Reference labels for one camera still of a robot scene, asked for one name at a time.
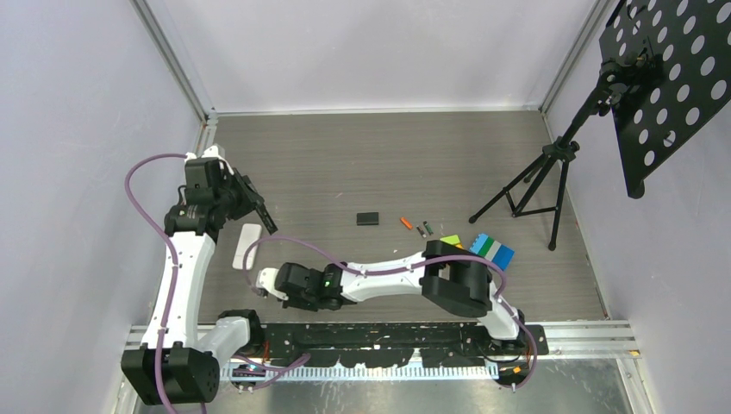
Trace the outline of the black battery cover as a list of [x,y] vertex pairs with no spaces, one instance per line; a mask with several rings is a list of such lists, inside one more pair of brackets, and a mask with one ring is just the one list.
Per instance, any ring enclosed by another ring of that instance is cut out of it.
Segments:
[[356,225],[357,226],[379,225],[379,213],[376,211],[357,213],[356,214]]

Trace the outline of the black remote control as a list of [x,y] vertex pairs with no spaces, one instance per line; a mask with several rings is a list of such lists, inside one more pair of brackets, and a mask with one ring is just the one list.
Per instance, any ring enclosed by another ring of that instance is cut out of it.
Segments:
[[266,208],[266,204],[264,202],[256,203],[255,211],[268,234],[274,235],[278,231],[278,226]]

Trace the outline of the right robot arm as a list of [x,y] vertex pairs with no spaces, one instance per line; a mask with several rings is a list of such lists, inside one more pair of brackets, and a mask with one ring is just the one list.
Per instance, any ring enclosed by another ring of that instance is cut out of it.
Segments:
[[283,307],[337,311],[374,298],[418,295],[447,313],[481,323],[504,354],[536,353],[523,314],[503,297],[504,270],[494,262],[443,241],[423,251],[375,263],[332,261],[317,270],[286,262],[259,271],[256,290]]

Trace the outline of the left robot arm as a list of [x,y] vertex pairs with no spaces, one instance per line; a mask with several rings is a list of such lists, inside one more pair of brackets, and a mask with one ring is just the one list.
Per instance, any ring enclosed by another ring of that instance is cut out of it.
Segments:
[[254,310],[225,310],[200,336],[198,314],[203,284],[223,226],[251,212],[265,213],[263,198],[247,177],[221,155],[186,154],[185,182],[178,201],[158,225],[131,189],[135,164],[124,179],[129,202],[166,246],[165,267],[151,321],[140,345],[122,354],[121,368],[145,405],[176,412],[179,405],[211,402],[220,370],[236,354],[257,355],[265,331]]

